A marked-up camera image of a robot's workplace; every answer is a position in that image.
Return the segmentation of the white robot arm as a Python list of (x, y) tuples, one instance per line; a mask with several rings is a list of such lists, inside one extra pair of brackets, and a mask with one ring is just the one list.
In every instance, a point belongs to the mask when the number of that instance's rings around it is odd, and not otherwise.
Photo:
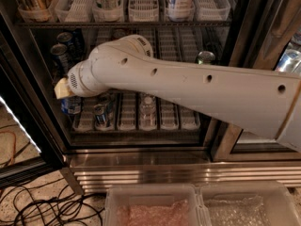
[(157, 59), (147, 39), (130, 35), (96, 46), (59, 80), (55, 96), (144, 92), (301, 152), (300, 88), (295, 73)]

